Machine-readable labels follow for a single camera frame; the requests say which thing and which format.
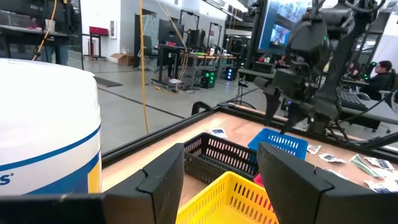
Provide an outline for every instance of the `blue stripe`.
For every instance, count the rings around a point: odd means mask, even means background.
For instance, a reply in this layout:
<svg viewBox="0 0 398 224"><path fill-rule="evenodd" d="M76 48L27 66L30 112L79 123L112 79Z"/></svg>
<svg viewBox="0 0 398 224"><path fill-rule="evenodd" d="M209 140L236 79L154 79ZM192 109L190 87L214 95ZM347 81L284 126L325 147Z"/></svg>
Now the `blue stripe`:
<svg viewBox="0 0 398 224"><path fill-rule="evenodd" d="M43 160L51 158L53 156L57 156L57 155L59 155L61 153L67 152L67 151L69 151L69 150L71 150L71 149L83 144L84 142L87 142L89 139L91 139L95 134L98 133L98 131L100 130L100 127L101 127L101 125L99 125L98 128L95 131L93 131L91 134L89 134L87 137L84 137L83 139L81 139L81 140L79 140L79 141L77 141L75 143L72 143L72 144L70 144L68 146L62 147L60 149L56 149L56 150L48 152L46 154L42 154L40 156L36 156L36 157L30 158L30 159L26 159L26 160L23 160L23 161L13 162L13 163L10 163L10 164L1 165L0 166L0 171L5 171L5 170L9 170L9 169L15 169L15 168L18 168L18 167L26 166L26 165L29 165L29 164L33 164L35 162L43 161Z"/></svg>
<svg viewBox="0 0 398 224"><path fill-rule="evenodd" d="M89 191L88 174L93 170L94 166L97 165L99 158L100 152L86 165L73 173L27 194L87 194Z"/></svg>

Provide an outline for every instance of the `yellow basket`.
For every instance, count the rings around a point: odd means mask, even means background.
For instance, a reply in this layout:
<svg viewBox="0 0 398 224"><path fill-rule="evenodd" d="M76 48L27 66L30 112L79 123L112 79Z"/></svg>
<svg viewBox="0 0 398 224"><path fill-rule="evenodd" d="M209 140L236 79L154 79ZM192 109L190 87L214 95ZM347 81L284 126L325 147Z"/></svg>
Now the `yellow basket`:
<svg viewBox="0 0 398 224"><path fill-rule="evenodd" d="M267 192L225 172L178 210L176 224L278 224Z"/></svg>

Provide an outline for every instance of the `black table frame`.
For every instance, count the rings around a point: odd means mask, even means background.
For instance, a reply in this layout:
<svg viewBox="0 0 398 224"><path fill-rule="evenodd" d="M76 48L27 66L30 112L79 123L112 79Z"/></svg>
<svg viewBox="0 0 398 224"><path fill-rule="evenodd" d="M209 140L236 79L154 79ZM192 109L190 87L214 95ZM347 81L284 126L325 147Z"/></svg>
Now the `black table frame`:
<svg viewBox="0 0 398 224"><path fill-rule="evenodd" d="M158 79L151 79L151 82L154 83L159 83L164 86L168 86L169 84L166 82L163 82L162 80L162 75L163 75L163 66L164 66L164 58L168 57L169 54L174 54L175 55L175 61L174 61L174 74L172 75L173 78L178 79L178 60L180 58L180 48L172 47L172 46L167 46L167 45L159 45L158 47L154 47L154 49L159 51L159 73L158 73ZM171 73L171 64L169 64L169 74Z"/></svg>
<svg viewBox="0 0 398 224"><path fill-rule="evenodd" d="M91 46L93 45L93 38L98 38L98 55L91 55L91 54L90 54L91 52L88 52L89 54L83 55L84 57L95 58L95 59L97 59L97 60L98 60L99 58L106 59L106 57L104 57L104 56L101 55L101 36L107 37L107 35L99 35L99 34L92 34L92 33L90 33L90 34L82 34L82 36L88 36L88 37L90 37L90 50L92 50L92 49L91 49Z"/></svg>
<svg viewBox="0 0 398 224"><path fill-rule="evenodd" d="M4 52L7 58L11 57L10 44L25 44L25 45L37 45L41 42L39 37L42 34L40 32L24 32L22 30L12 30L0 27L0 40L4 47ZM55 61L57 64L61 63L60 58L60 40L67 40L69 37L64 35L49 34L45 46L53 47L55 51Z"/></svg>

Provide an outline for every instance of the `black basket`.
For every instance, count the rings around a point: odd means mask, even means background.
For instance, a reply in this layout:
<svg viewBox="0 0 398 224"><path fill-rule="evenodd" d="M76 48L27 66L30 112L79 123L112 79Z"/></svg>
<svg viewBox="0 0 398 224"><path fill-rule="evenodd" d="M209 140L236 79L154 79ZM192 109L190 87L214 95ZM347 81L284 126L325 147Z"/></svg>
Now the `black basket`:
<svg viewBox="0 0 398 224"><path fill-rule="evenodd" d="M185 173L207 184L226 171L253 180L259 169L257 152L208 133L184 143Z"/></svg>

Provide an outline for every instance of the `yellow cable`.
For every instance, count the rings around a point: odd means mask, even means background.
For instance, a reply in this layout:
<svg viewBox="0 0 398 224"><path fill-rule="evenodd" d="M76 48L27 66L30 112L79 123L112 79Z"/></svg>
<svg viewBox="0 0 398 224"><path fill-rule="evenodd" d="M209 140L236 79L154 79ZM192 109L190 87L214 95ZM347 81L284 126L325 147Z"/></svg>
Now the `yellow cable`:
<svg viewBox="0 0 398 224"><path fill-rule="evenodd" d="M54 9L53 9L52 15L51 15L51 21L54 20L55 11L57 10L57 0L55 0L54 2L55 2L55 3L54 3ZM43 38L43 40L42 40L42 43L40 44L40 47L39 47L39 50L38 50L39 53L40 53L40 51L42 50L42 47L43 47L43 45L44 45L44 42L45 42L45 40L47 40L47 37L49 36L49 33L50 33L50 29L49 29L49 27L48 27L48 28L47 28L47 32L45 33L44 38ZM35 56L33 57L32 60L36 60L36 58L37 58L37 55L35 55Z"/></svg>
<svg viewBox="0 0 398 224"><path fill-rule="evenodd" d="M149 134L147 106L145 99L145 63L144 63L144 26L142 25L142 0L139 0L139 28L141 38L141 88L142 88L142 109L144 110L144 121L147 134Z"/></svg>

